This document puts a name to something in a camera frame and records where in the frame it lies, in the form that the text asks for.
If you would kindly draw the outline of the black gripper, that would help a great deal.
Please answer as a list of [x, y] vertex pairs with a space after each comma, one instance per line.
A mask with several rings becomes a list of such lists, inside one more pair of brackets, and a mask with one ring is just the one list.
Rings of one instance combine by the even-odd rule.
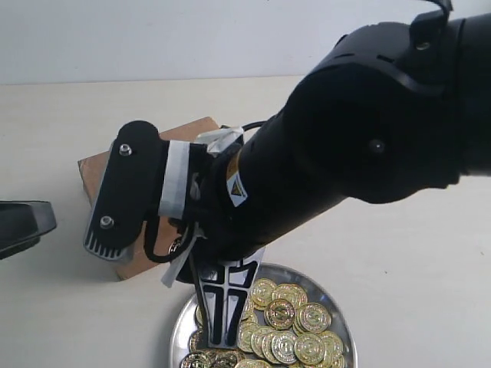
[[263, 247], [344, 200], [315, 158], [327, 128], [326, 117], [278, 115], [206, 172], [197, 215], [204, 236], [189, 265], [207, 347], [237, 347]]

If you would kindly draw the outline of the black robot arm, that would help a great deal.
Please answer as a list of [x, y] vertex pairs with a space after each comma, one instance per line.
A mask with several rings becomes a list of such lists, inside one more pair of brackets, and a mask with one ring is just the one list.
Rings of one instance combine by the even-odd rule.
[[353, 198], [370, 204], [490, 174], [490, 16], [450, 19], [452, 5], [410, 24], [344, 35], [246, 143], [199, 174], [203, 236], [177, 278], [239, 261]]

